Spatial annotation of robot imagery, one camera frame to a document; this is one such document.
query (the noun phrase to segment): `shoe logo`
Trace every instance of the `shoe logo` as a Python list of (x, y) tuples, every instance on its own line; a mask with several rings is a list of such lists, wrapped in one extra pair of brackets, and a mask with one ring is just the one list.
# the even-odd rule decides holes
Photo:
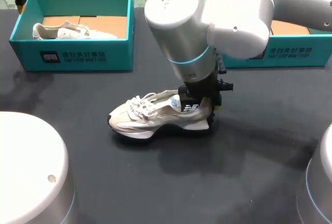
[(185, 111), (185, 112), (195, 111), (198, 107), (199, 107), (198, 104), (186, 105), (185, 109), (183, 109), (183, 111)]
[(173, 107), (177, 107), (176, 99), (171, 99), (171, 105), (172, 105)]

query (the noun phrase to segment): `white cylindrical object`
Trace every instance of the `white cylindrical object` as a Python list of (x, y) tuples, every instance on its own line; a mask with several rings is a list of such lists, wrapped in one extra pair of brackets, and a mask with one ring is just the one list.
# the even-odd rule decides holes
[(331, 208), (332, 125), (310, 160), (297, 194), (297, 209), (303, 224), (331, 224)]
[(77, 196), (61, 136), (43, 120), (0, 112), (0, 223), (75, 224)]

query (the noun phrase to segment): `white sneaker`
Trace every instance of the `white sneaker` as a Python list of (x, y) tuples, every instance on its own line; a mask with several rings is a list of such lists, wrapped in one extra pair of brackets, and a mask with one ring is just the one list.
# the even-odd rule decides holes
[(207, 130), (211, 112), (208, 99), (181, 108), (178, 91), (166, 90), (128, 100), (109, 114), (108, 124), (124, 136), (145, 139), (165, 124), (175, 124), (185, 130)]
[(33, 26), (33, 39), (117, 39), (115, 35), (90, 30), (83, 24), (73, 24), (65, 21), (60, 26), (43, 26), (36, 23)]

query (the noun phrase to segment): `black table surface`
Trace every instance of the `black table surface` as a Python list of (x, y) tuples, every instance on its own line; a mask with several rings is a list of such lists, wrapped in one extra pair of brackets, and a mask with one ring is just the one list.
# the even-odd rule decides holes
[(223, 78), (234, 91), (223, 93), (211, 134), (167, 131), (139, 148), (122, 144), (108, 113), (182, 84), (143, 10), (135, 10), (129, 73), (24, 72), (8, 42), (17, 16), (0, 11), (0, 110), (42, 118), (60, 133), (80, 224), (300, 223), (296, 190), (332, 123), (331, 62), (229, 71)]

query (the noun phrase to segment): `shoe sole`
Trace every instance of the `shoe sole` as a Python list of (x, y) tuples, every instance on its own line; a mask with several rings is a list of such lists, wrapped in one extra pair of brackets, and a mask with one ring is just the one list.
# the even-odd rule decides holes
[[(110, 118), (111, 118), (111, 116), (108, 115), (107, 123), (109, 123)], [(120, 131), (114, 130), (113, 128), (112, 128), (112, 130), (119, 133), (119, 134), (121, 134), (121, 135), (123, 135), (123, 136), (129, 137), (129, 138), (149, 139), (154, 135), (154, 133), (156, 131), (158, 131), (159, 128), (161, 128), (163, 126), (164, 125), (161, 125), (161, 126), (156, 127), (152, 130), (144, 131), (144, 132), (120, 132)], [(210, 128), (210, 126), (208, 124), (208, 121), (206, 119), (200, 120), (198, 122), (179, 123), (179, 124), (176, 124), (176, 126), (182, 128), (184, 130), (188, 130), (188, 131), (203, 131), (203, 130), (208, 130)]]

